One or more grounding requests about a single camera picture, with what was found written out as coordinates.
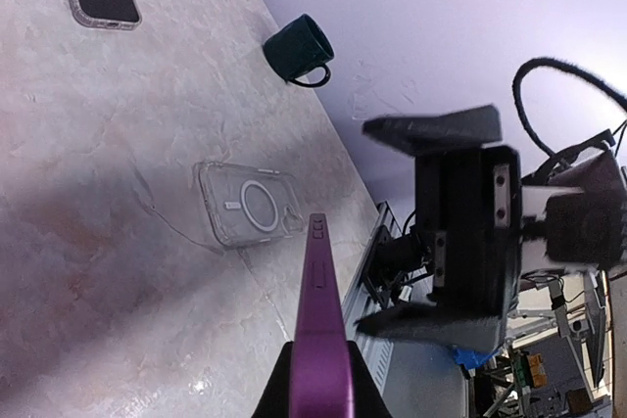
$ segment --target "white wall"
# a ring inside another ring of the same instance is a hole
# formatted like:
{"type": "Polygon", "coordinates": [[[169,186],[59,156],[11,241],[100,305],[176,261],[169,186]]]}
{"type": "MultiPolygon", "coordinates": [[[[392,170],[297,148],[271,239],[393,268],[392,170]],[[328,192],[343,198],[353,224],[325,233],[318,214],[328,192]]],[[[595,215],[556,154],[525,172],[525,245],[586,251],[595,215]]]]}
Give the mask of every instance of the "white wall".
{"type": "MultiPolygon", "coordinates": [[[[307,12],[327,33],[336,59],[318,96],[372,196],[389,200],[398,216],[412,206],[411,161],[363,138],[363,119],[492,102],[530,170],[543,155],[520,127],[510,92],[523,62],[564,58],[627,90],[625,0],[265,1],[279,24],[307,12]]],[[[534,72],[524,85],[530,119],[555,149],[622,119],[604,97],[558,72],[534,72]]]]}

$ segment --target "black cable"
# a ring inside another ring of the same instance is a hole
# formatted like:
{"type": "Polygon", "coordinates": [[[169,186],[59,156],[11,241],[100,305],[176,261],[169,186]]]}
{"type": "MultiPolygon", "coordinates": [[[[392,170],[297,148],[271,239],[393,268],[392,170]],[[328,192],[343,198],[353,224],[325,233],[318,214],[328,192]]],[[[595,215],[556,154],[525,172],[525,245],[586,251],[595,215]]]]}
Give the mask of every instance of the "black cable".
{"type": "Polygon", "coordinates": [[[515,77],[513,78],[513,83],[511,84],[511,91],[513,92],[513,102],[516,105],[516,110],[518,112],[520,122],[522,123],[522,127],[529,135],[531,140],[534,142],[534,144],[536,144],[536,146],[538,146],[549,157],[553,157],[555,155],[555,152],[547,144],[545,144],[543,140],[540,139],[538,134],[536,134],[536,132],[533,130],[533,127],[531,126],[531,123],[527,118],[527,114],[525,113],[524,106],[522,105],[522,97],[520,94],[520,84],[522,83],[522,79],[531,70],[537,68],[550,68],[575,75],[576,77],[585,80],[590,85],[601,90],[605,95],[607,95],[610,99],[616,102],[616,104],[620,108],[622,108],[625,113],[627,113],[627,98],[625,98],[623,95],[621,95],[605,82],[603,82],[600,78],[589,73],[588,71],[579,69],[572,64],[554,58],[535,58],[527,61],[525,64],[520,66],[520,68],[516,72],[515,77]]]}
{"type": "Polygon", "coordinates": [[[620,137],[618,138],[618,144],[616,144],[616,149],[614,149],[614,156],[618,156],[618,151],[620,150],[620,145],[623,143],[623,137],[625,137],[625,130],[627,130],[627,121],[625,121],[623,124],[625,124],[622,128],[622,130],[620,131],[620,137]]]}
{"type": "Polygon", "coordinates": [[[569,299],[566,299],[566,303],[572,303],[572,302],[577,301],[577,298],[581,297],[583,294],[586,294],[586,292],[585,292],[585,291],[582,291],[581,293],[579,293],[579,294],[578,294],[577,296],[575,296],[574,298],[572,298],[572,299],[570,299],[570,300],[569,300],[569,299]]]}
{"type": "Polygon", "coordinates": [[[407,220],[405,221],[405,224],[403,224],[403,235],[408,233],[408,227],[410,225],[411,218],[414,216],[415,216],[415,209],[408,216],[407,220]]]}
{"type": "Polygon", "coordinates": [[[418,274],[417,276],[412,277],[411,279],[407,280],[407,281],[403,281],[401,283],[401,286],[409,286],[417,281],[420,281],[422,279],[426,279],[429,276],[432,276],[431,274],[428,273],[422,273],[422,274],[418,274]]]}
{"type": "Polygon", "coordinates": [[[614,129],[614,132],[611,133],[612,136],[615,136],[616,134],[618,134],[623,127],[627,126],[627,119],[625,119],[623,122],[620,123],[620,126],[618,126],[616,129],[614,129]]]}
{"type": "Polygon", "coordinates": [[[607,146],[615,146],[616,141],[614,140],[614,134],[609,132],[609,129],[605,130],[597,134],[596,136],[591,137],[590,139],[580,143],[575,144],[574,146],[567,147],[557,152],[554,156],[549,157],[540,167],[530,173],[529,175],[522,178],[523,185],[531,185],[531,186],[546,186],[549,184],[549,180],[558,173],[557,167],[561,164],[561,168],[567,169],[570,168],[579,156],[584,151],[595,148],[600,151],[605,151],[607,146]]]}

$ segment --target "purple phone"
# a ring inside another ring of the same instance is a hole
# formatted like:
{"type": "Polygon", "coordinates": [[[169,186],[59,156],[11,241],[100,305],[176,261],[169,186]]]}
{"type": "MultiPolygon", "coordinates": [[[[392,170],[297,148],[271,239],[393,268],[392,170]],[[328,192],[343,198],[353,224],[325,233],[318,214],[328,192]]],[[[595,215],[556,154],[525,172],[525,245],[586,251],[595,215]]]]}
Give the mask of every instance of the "purple phone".
{"type": "Polygon", "coordinates": [[[291,418],[353,418],[353,378],[324,214],[312,214],[290,374],[291,418]]]}
{"type": "Polygon", "coordinates": [[[253,418],[391,418],[346,341],[324,214],[310,217],[294,342],[283,346],[253,418]]]}

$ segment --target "dark green mug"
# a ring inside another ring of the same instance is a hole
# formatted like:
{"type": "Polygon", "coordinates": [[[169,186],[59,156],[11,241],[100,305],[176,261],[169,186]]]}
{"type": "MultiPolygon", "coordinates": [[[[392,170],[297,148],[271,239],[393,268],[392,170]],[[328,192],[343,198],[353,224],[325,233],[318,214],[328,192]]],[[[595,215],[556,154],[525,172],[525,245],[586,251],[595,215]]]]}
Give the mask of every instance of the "dark green mug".
{"type": "Polygon", "coordinates": [[[321,87],[331,78],[326,65],[335,55],[329,40],[309,15],[304,14],[274,34],[264,44],[264,55],[272,69],[285,81],[301,87],[321,87]],[[324,69],[318,83],[303,83],[297,78],[316,68],[324,69]]]}

